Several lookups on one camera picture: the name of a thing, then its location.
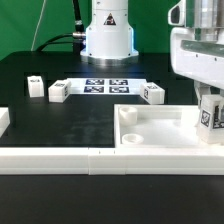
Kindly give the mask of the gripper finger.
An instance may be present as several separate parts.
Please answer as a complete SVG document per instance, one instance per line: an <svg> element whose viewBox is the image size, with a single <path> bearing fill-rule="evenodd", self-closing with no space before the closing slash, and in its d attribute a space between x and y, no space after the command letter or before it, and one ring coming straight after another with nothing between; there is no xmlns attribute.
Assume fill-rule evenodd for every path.
<svg viewBox="0 0 224 224"><path fill-rule="evenodd" d="M218 106L215 107L214 127L224 128L224 109L220 109Z"/></svg>
<svg viewBox="0 0 224 224"><path fill-rule="evenodd" d="M209 103L209 97L211 96L211 86L199 81L195 81L194 89L198 100L198 107L205 107Z"/></svg>

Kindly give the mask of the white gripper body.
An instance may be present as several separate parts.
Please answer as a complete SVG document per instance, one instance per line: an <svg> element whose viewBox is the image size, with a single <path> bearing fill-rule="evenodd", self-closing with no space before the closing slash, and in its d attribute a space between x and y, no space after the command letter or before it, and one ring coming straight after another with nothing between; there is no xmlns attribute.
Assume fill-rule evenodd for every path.
<svg viewBox="0 0 224 224"><path fill-rule="evenodd" d="M224 29L218 41L194 40L189 28L173 28L170 36L171 65L176 74L224 89Z"/></svg>

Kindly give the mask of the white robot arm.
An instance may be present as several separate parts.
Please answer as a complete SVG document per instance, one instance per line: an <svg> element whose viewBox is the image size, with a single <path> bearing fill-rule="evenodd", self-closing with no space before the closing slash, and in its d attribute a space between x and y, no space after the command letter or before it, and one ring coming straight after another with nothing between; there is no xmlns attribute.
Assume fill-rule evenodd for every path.
<svg viewBox="0 0 224 224"><path fill-rule="evenodd" d="M81 58L168 52L175 73L224 91L224 0L92 0Z"/></svg>

